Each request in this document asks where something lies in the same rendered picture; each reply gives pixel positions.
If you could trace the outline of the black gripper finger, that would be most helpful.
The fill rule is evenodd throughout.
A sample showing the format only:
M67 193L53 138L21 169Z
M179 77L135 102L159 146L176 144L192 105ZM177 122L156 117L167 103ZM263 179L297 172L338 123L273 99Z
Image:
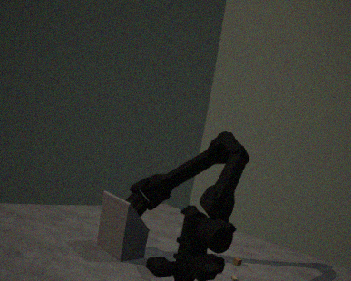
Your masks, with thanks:
M187 273L190 277L186 280L186 281L195 281L196 277L190 272L188 271Z
M190 276L187 274L186 276L178 276L177 274L172 274L175 281L186 281Z

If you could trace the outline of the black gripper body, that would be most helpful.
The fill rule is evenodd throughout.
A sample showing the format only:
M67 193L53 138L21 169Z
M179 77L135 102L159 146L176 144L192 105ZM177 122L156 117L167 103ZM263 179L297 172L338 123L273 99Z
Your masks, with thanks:
M175 253L173 257L176 261L169 261L165 257L150 257L148 258L146 268L148 268L154 276L156 277L169 277L173 273L178 276L186 276L188 271L182 269L184 260L190 251L195 250L195 255L201 253L202 249L207 247L201 245L198 241L190 241L183 237L177 237L177 242L179 242L178 253Z

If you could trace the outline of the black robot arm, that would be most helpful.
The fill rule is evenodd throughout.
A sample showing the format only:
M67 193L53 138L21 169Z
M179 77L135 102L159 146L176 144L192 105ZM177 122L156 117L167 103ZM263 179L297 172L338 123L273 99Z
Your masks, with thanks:
M181 211L185 215L181 236L190 241L198 241L211 251L221 254L230 247L236 231L229 222L229 216L234 207L235 189L248 162L249 155L245 148L238 143L232 132L224 131L211 142L207 150L175 170L167 174L155 174L133 184L130 187L132 194L125 201L131 203L141 216L145 210L151 211L168 199L176 186L214 164L226 164L217 182L207 187L200 197L200 204L209 218L193 205L188 205ZM190 251L182 269L190 271L197 281L213 280L222 272L224 258L212 258L207 257L207 249L202 249L198 255L195 255L195 250Z

